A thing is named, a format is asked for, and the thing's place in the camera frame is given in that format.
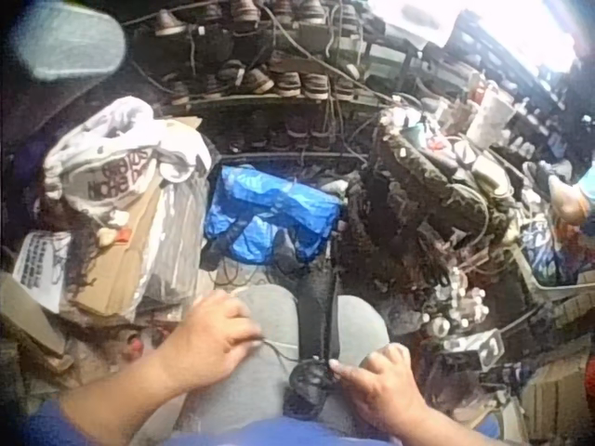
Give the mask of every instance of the hand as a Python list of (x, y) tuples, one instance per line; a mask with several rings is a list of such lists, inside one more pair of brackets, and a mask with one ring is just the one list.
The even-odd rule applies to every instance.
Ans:
[(231, 375), (262, 337), (237, 298), (216, 290), (194, 305), (155, 354), (170, 384), (185, 392)]
[(413, 377), (409, 350), (400, 344), (370, 353), (361, 368), (335, 360), (329, 365), (360, 416), (383, 432), (402, 437), (430, 411)]

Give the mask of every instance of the gray pants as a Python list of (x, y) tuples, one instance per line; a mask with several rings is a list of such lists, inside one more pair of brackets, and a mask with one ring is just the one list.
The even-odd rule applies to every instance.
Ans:
[[(260, 324), (266, 339), (289, 358), (298, 358), (296, 299), (277, 285), (260, 285), (238, 297)], [(384, 321), (366, 302), (341, 295), (337, 302), (339, 360), (359, 365), (365, 356), (389, 343)], [(218, 434), (283, 415), (284, 392), (294, 362), (263, 345), (226, 381), (188, 395), (175, 430)], [(365, 430), (340, 390), (330, 395), (319, 420), (340, 434), (358, 437)]]

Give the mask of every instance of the white label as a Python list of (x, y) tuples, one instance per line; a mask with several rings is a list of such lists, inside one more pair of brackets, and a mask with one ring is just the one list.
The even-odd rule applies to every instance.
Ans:
[(12, 277), (41, 306), (60, 311), (70, 232), (34, 231), (25, 237)]

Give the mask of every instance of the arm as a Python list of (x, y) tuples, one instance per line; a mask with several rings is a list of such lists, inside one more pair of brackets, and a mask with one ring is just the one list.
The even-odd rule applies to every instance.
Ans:
[(409, 350), (389, 344), (371, 353), (361, 368), (331, 360), (330, 366), (350, 394), (359, 414), (407, 446), (494, 446), (488, 439), (424, 401), (411, 370)]
[(569, 225), (580, 226), (587, 220), (588, 201), (578, 186), (569, 186), (558, 177), (549, 177), (551, 206)]
[(261, 337), (248, 317), (242, 302), (216, 291), (157, 350), (118, 374), (65, 394), (60, 408), (96, 442), (128, 444), (159, 406), (231, 374)]

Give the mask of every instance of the box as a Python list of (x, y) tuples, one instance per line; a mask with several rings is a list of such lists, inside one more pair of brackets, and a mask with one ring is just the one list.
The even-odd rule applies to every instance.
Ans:
[(540, 367), (527, 383), (522, 407), (530, 439), (575, 437), (591, 430), (585, 391), (589, 345), (586, 336), (553, 352), (554, 361)]
[(89, 285), (79, 290), (73, 302), (100, 316), (127, 313), (134, 306), (135, 293), (143, 273), (143, 258), (149, 233), (161, 197), (161, 177), (155, 175), (149, 188), (126, 211), (130, 240), (102, 251), (89, 267)]

